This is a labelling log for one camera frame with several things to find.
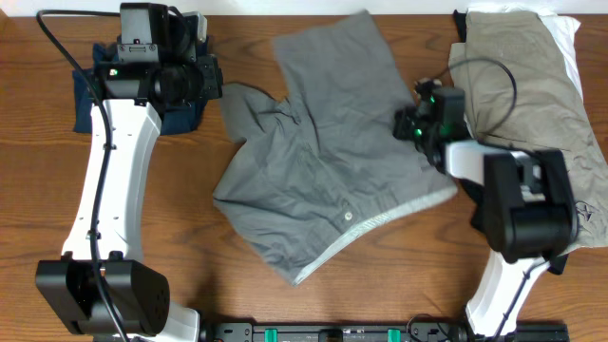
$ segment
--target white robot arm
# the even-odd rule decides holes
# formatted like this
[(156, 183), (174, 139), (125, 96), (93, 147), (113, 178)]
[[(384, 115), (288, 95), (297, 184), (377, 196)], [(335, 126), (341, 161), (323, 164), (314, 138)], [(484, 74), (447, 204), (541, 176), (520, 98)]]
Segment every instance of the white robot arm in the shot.
[(416, 90), (421, 105), (395, 114), (393, 136), (413, 141), (465, 189), (476, 188), (471, 223), (491, 248), (478, 291), (465, 307), (469, 334), (496, 339), (513, 333), (535, 281), (552, 262), (563, 261), (560, 254), (578, 232), (563, 156), (471, 140), (461, 89), (425, 81)]
[(41, 29), (94, 91), (95, 105), (78, 215), (61, 259), (39, 262), (36, 286), (74, 334), (90, 334), (96, 341), (204, 341), (200, 315), (171, 302), (166, 278), (143, 265), (141, 217), (164, 110), (221, 97), (216, 58), (199, 53), (206, 19), (165, 5), (121, 4), (119, 62), (97, 65), (89, 80), (48, 31), (44, 14), (118, 16), (69, 10), (38, 14)]

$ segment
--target wood grain surface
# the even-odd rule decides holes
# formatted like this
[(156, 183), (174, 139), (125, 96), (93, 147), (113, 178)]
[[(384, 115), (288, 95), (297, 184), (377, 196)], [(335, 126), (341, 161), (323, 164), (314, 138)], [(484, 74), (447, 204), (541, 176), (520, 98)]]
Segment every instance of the wood grain surface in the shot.
[(2, 11), (2, 9), (0, 9), (0, 35), (2, 34), (2, 31), (4, 30), (4, 26), (6, 25), (8, 20), (9, 20), (8, 16)]
[[(577, 16), (577, 59), (589, 119), (608, 155), (608, 16)], [(338, 17), (210, 17), (226, 82), (286, 87), (273, 37)], [(84, 66), (91, 45), (120, 33), (115, 18), (48, 18)], [(446, 66), (457, 41), (450, 16), (377, 16), (411, 85)], [(80, 201), (90, 137), (72, 132), (70, 66), (32, 18), (11, 18), (0, 37), (0, 341), (90, 341), (71, 336), (34, 286), (40, 259), (59, 257)], [(457, 317), (477, 289), (489, 248), (468, 226), (472, 202), (456, 198), (378, 228), (293, 288), (214, 208), (212, 192), (238, 151), (218, 102), (198, 131), (161, 137), (142, 218), (145, 262), (167, 276), (172, 299), (212, 319), (258, 322), (396, 322), (418, 313)], [(578, 250), (565, 274), (544, 275), (520, 314), (563, 320), (574, 341), (608, 339), (608, 249)]]

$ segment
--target black cable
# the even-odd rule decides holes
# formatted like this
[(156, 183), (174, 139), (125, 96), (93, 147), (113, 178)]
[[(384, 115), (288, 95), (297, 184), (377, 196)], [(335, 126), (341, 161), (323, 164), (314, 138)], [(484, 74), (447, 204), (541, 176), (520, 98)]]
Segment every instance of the black cable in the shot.
[(407, 326), (406, 326), (406, 333), (409, 333), (409, 335), (411, 336), (411, 339), (413, 339), (415, 342), (421, 342), (421, 341), (420, 341), (420, 339), (419, 339), (418, 337), (415, 337), (415, 336), (413, 335), (413, 333), (411, 333), (411, 324), (412, 324), (413, 322), (415, 322), (416, 317), (420, 317), (420, 316), (430, 317), (430, 318), (433, 320), (433, 322), (434, 322), (435, 324), (437, 324), (437, 328), (439, 328), (439, 331), (440, 331), (442, 334), (444, 334), (444, 335), (446, 336), (446, 338), (449, 338), (449, 335), (448, 335), (448, 334), (447, 334), (447, 332), (444, 330), (444, 328), (441, 326), (441, 324), (439, 324), (439, 321), (437, 320), (437, 318), (435, 318), (435, 317), (434, 317), (432, 314), (430, 314), (430, 313), (418, 313), (418, 314), (416, 314), (414, 317), (412, 317), (412, 318), (409, 320), (409, 322), (408, 322), (408, 324), (407, 324)]
[(118, 317), (116, 310), (114, 309), (114, 304), (112, 303), (112, 299), (110, 298), (107, 292), (107, 284), (105, 283), (105, 279), (102, 277), (102, 273), (100, 270), (101, 264), (98, 257), (99, 246), (98, 246), (98, 238), (99, 233), (97, 231), (97, 224), (99, 223), (99, 210), (100, 204), (102, 201), (102, 193), (104, 191), (104, 183), (105, 183), (105, 174), (107, 173), (107, 166), (110, 159), (110, 153), (112, 151), (112, 129), (110, 127), (109, 118), (104, 108), (104, 104), (99, 97), (97, 91), (95, 91), (95, 87), (91, 83), (91, 81), (86, 76), (85, 71), (78, 65), (78, 62), (74, 60), (74, 58), (67, 52), (67, 50), (59, 43), (57, 38), (48, 30), (47, 25), (45, 25), (42, 17), (50, 14), (60, 14), (60, 15), (95, 15), (95, 16), (120, 16), (119, 13), (112, 12), (100, 12), (100, 11), (90, 11), (90, 10), (62, 10), (62, 9), (43, 9), (38, 11), (36, 14), (36, 20), (38, 21), (38, 25), (40, 25), (40, 29), (45, 33), (50, 42), (59, 49), (59, 51), (66, 57), (67, 61), (74, 67), (76, 72), (85, 80), (86, 87), (90, 91), (93, 96), (93, 101), (96, 106), (99, 107), (100, 113), (102, 115), (102, 119), (104, 121), (104, 131), (105, 131), (105, 144), (104, 144), (104, 159), (102, 161), (102, 167), (100, 170), (99, 180), (97, 182), (97, 190), (95, 192), (95, 200), (93, 201), (93, 211), (91, 213), (91, 228), (88, 231), (88, 237), (90, 241), (91, 248), (91, 263), (93, 268), (93, 277), (95, 278), (95, 284), (97, 285), (97, 290), (99, 291), (99, 295), (102, 301), (107, 308), (107, 311), (116, 326), (116, 330), (118, 334), (121, 336), (121, 339), (124, 342), (128, 342), (129, 339), (126, 335), (126, 331), (124, 330), (123, 323), (121, 319)]
[(176, 17), (178, 17), (178, 21), (183, 27), (183, 35), (181, 37), (181, 41), (175, 47), (177, 54), (182, 55), (188, 49), (188, 46), (190, 46), (190, 27), (188, 26), (188, 23), (186, 23), (186, 19), (183, 17), (183, 15), (181, 15), (181, 12), (175, 6), (170, 6), (167, 9), (169, 11), (172, 11), (176, 15)]
[(538, 265), (532, 265), (526, 272), (523, 273), (523, 279), (522, 279), (522, 282), (520, 283), (520, 288), (517, 289), (517, 292), (515, 293), (515, 296), (513, 297), (511, 304), (509, 305), (508, 309), (506, 310), (506, 313), (503, 313), (503, 320), (501, 321), (501, 324), (499, 325), (498, 329), (494, 333), (494, 337), (492, 338), (491, 342), (497, 342), (499, 340), (499, 338), (501, 338), (501, 331), (504, 328), (504, 324), (509, 319), (511, 312), (515, 308), (515, 304), (517, 304), (517, 301), (523, 292), (523, 287), (525, 286), (525, 283), (530, 279), (530, 274), (532, 273), (532, 271), (536, 270), (537, 268), (539, 268), (543, 265), (546, 265), (547, 262), (549, 262), (549, 261), (542, 262)]
[(495, 64), (495, 65), (501, 67), (501, 69), (504, 70), (506, 75), (511, 80), (511, 85), (513, 86), (513, 100), (511, 101), (511, 106), (506, 111), (506, 114), (504, 114), (504, 116), (497, 123), (495, 123), (490, 129), (488, 129), (488, 130), (486, 130), (486, 132), (484, 132), (484, 136), (487, 137), (490, 134), (494, 133), (498, 128), (500, 128), (511, 117), (511, 114), (513, 114), (513, 110), (515, 109), (515, 104), (517, 102), (517, 83), (515, 82), (515, 78), (513, 77), (511, 70), (509, 70), (508, 67), (506, 67), (503, 63), (501, 63), (495, 59), (491, 59), (488, 57), (476, 57), (476, 58), (469, 58), (469, 59), (465, 59), (463, 61), (454, 63), (454, 64), (446, 67), (442, 72), (437, 74), (432, 79), (439, 79), (440, 77), (445, 75), (447, 72), (449, 72), (453, 68), (460, 67), (460, 66), (466, 65), (471, 62), (489, 62), (489, 63)]

